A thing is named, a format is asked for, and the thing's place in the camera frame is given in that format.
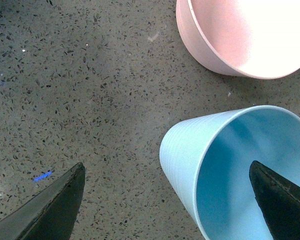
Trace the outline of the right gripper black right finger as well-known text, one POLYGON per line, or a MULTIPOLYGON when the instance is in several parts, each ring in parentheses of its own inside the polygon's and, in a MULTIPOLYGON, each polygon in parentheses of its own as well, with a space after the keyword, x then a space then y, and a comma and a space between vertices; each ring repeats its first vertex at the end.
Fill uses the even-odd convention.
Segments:
POLYGON ((249 179, 273 239, 300 240, 300 187, 256 160, 249 179))

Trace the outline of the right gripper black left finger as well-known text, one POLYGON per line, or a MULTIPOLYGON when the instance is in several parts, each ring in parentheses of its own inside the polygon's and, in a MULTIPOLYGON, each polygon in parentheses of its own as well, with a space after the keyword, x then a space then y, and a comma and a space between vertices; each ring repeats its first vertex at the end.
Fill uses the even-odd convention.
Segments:
POLYGON ((0 240, 68 240, 79 212, 86 170, 79 162, 0 220, 0 240))

